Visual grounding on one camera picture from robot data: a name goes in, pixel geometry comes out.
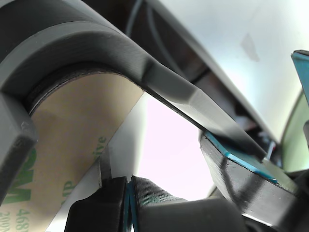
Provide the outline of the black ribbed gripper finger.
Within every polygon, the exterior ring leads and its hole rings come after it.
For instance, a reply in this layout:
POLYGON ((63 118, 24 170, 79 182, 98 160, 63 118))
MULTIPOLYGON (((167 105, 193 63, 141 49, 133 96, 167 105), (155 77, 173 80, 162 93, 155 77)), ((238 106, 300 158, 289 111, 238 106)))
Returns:
POLYGON ((185 201, 168 193, 151 180, 133 175, 127 183, 127 230, 139 231, 138 214, 142 208, 158 203, 185 201))

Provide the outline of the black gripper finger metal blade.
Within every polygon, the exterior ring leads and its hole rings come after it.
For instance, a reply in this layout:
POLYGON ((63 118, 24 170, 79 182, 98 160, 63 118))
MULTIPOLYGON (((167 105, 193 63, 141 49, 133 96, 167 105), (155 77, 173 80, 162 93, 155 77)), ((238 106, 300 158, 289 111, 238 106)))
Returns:
POLYGON ((112 178, 110 150, 99 156, 99 189, 70 207, 66 232, 126 232, 127 177, 112 178))

